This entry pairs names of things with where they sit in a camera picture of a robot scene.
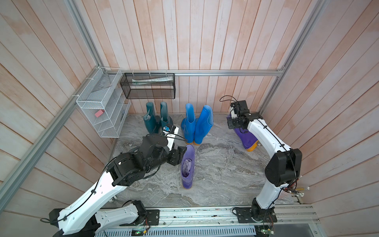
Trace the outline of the purple rain boot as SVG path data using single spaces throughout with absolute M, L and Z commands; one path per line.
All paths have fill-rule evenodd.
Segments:
M 194 178 L 195 151 L 193 145 L 187 145 L 186 148 L 181 162 L 181 179 L 183 187 L 190 189 Z
M 246 129 L 242 130 L 241 128 L 234 128 L 234 132 L 240 138 L 246 151 L 251 152 L 255 150 L 258 144 L 258 139 L 252 133 Z

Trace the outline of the blue rain boot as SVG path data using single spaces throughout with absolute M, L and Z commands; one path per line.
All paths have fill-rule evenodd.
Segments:
M 201 111 L 199 118 L 196 119 L 196 127 L 194 132 L 194 144 L 200 145 L 204 137 L 209 133 L 213 121 L 213 111 L 212 108 L 208 105 L 205 105 Z
M 185 105 L 186 117 L 181 122 L 181 129 L 184 133 L 184 138 L 187 140 L 188 144 L 192 144 L 194 141 L 195 133 L 195 113 L 194 107 L 191 103 Z

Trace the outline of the teal rain boot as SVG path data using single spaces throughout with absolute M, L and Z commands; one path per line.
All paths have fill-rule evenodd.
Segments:
M 168 105 L 166 102 L 160 103 L 160 123 L 161 128 L 164 128 L 167 124 L 173 124 L 173 120 L 169 115 Z
M 143 116 L 145 127 L 149 134 L 159 133 L 160 117 L 155 114 L 153 102 L 146 103 L 147 113 Z

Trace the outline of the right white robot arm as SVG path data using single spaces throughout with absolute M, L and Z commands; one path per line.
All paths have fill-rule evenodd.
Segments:
M 267 125 L 258 112 L 251 112 L 245 100 L 230 104 L 229 129 L 241 128 L 252 133 L 266 149 L 270 161 L 265 167 L 265 184 L 252 201 L 251 218 L 262 223 L 274 213 L 280 194 L 291 190 L 300 177 L 302 152 L 285 144 Z

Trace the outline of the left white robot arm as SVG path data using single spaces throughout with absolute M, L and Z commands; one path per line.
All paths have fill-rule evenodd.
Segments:
M 187 148 L 175 148 L 175 140 L 184 138 L 174 133 L 146 135 L 139 147 L 109 161 L 94 185 L 74 203 L 53 209 L 40 221 L 57 227 L 56 237 L 93 237 L 114 226 L 144 225 L 148 213 L 140 200 L 108 211 L 101 208 L 134 182 L 153 177 L 163 164 L 179 165 Z

